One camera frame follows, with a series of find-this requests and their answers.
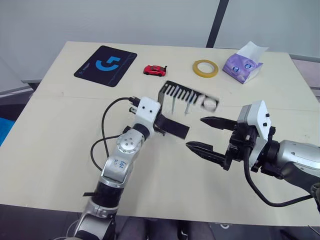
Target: red toy car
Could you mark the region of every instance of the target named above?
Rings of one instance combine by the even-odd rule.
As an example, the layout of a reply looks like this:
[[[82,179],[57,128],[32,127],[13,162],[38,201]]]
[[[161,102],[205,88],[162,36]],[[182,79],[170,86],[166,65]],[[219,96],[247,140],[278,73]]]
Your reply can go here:
[[[162,66],[146,66],[143,70],[143,73],[146,75],[157,75],[159,77],[163,77],[166,75],[167,72],[167,66],[162,67]]]

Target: floor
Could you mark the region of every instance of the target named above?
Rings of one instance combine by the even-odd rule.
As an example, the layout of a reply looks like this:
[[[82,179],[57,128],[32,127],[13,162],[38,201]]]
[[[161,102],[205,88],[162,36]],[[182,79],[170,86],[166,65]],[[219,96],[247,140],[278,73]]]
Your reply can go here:
[[[320,101],[320,63],[294,60],[294,64]],[[28,102],[32,91],[18,95],[0,96],[0,117],[14,120]],[[0,204],[0,240],[53,240],[66,236],[69,226],[79,219],[80,213],[52,211],[28,207]],[[116,216],[117,233],[121,232],[127,216]],[[167,240],[177,240],[177,222],[175,220],[157,219],[156,225],[162,233],[168,234]],[[199,223],[209,225],[211,232],[203,234],[202,240],[319,240],[320,236],[309,227],[275,227],[255,225],[223,225],[219,223]],[[69,230],[71,236],[74,225]],[[161,239],[158,235],[152,238]]]

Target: white wall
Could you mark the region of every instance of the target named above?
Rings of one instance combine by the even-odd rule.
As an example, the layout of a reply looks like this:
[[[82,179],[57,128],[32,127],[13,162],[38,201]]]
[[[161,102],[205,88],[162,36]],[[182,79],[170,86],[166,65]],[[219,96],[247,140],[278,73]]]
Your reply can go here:
[[[320,1],[230,0],[215,47],[239,49],[248,40],[269,51],[320,58]]]
[[[17,78],[42,79],[66,41],[205,47],[218,4],[0,0],[0,92],[21,86]],[[252,40],[271,51],[320,57],[319,11],[319,0],[230,0],[216,47],[241,48]],[[14,77],[4,76],[1,64]]]

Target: black cable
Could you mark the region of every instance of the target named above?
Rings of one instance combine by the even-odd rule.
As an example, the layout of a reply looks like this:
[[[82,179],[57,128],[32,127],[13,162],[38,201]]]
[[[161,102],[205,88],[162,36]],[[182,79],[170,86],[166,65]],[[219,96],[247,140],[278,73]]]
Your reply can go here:
[[[259,198],[264,201],[266,204],[268,204],[271,207],[286,207],[292,204],[296,204],[299,202],[302,202],[304,200],[308,200],[308,199],[312,199],[313,196],[310,195],[306,195],[306,196],[302,196],[302,197],[298,197],[295,199],[292,199],[290,201],[285,201],[285,202],[281,202],[281,203],[274,203],[269,201],[268,199],[266,199],[266,197],[259,191],[259,189],[257,188],[257,186],[254,184],[254,182],[251,179],[250,176],[250,169],[249,169],[249,156],[250,156],[250,151],[251,148],[250,147],[246,147],[244,149],[244,157],[243,157],[243,168],[244,168],[244,175],[245,175],[245,179],[248,182],[248,184],[250,185],[250,187],[252,188],[252,190],[259,196]]]
[[[114,100],[112,103],[110,103],[110,105],[105,109],[103,116],[102,116],[102,121],[101,121],[101,131],[102,131],[102,139],[100,139],[101,141],[103,141],[104,143],[104,148],[105,148],[105,153],[106,153],[106,157],[109,157],[109,151],[108,151],[108,146],[107,146],[107,141],[106,141],[106,136],[105,136],[105,118],[106,118],[106,114],[109,111],[109,109],[117,102],[122,101],[122,100],[130,100],[130,97],[120,97],[116,100]]]
[[[95,159],[94,159],[94,148],[95,148],[95,146],[96,146],[98,143],[102,142],[102,141],[105,142],[105,141],[108,140],[108,139],[115,139],[115,138],[117,138],[117,137],[119,137],[119,136],[120,136],[120,135],[108,136],[108,137],[105,137],[105,138],[101,138],[101,139],[99,139],[98,141],[96,141],[94,144],[92,144],[91,150],[90,150],[91,160],[92,160],[93,164],[96,166],[96,168],[99,169],[100,171],[102,171],[102,168],[96,163],[96,161],[95,161]]]

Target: blue logo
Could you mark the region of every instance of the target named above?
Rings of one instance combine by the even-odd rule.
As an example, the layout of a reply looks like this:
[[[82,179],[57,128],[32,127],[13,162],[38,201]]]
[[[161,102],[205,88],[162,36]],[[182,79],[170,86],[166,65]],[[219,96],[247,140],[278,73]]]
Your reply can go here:
[[[109,57],[108,61],[106,61],[107,64],[111,64],[113,61],[115,62],[119,62],[121,60],[121,58],[119,57],[116,57],[116,56],[111,56]],[[97,69],[101,70],[101,71],[105,71],[105,72],[108,72],[108,71],[113,71],[115,70],[117,67],[119,67],[119,65],[117,64],[113,64],[112,66],[109,66],[109,67],[106,67],[106,66],[102,66],[102,61],[100,60],[97,60],[95,62],[95,66]]]
[[[239,67],[234,66],[234,67],[232,68],[232,70],[235,71],[235,72],[238,72],[238,71],[239,71]]]

